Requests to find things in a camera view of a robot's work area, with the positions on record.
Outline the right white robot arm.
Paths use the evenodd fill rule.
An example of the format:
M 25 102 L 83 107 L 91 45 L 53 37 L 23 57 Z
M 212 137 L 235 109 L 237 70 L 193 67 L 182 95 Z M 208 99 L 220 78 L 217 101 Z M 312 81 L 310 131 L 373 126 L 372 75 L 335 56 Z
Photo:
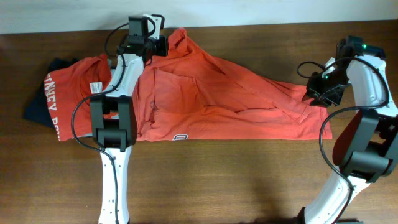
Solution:
M 352 86 L 355 106 L 329 115 L 319 132 L 320 152 L 332 169 L 318 197 L 294 218 L 294 223 L 341 223 L 352 200 L 397 165 L 397 106 L 385 75 L 383 49 L 366 44 L 339 46 L 336 56 L 308 77 L 306 100 L 312 106 L 339 105 L 346 87 Z M 323 133 L 336 115 L 355 111 L 327 158 Z

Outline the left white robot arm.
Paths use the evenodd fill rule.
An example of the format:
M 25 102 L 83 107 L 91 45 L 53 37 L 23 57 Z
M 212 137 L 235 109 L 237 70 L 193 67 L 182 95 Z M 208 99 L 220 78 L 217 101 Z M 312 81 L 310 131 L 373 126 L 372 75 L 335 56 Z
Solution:
M 139 77 L 154 56 L 168 54 L 164 35 L 149 37 L 143 44 L 118 47 L 118 63 L 104 92 L 90 99 L 93 139 L 99 145 L 103 189 L 99 223 L 129 223 L 127 173 L 137 139 L 137 120 L 132 95 Z

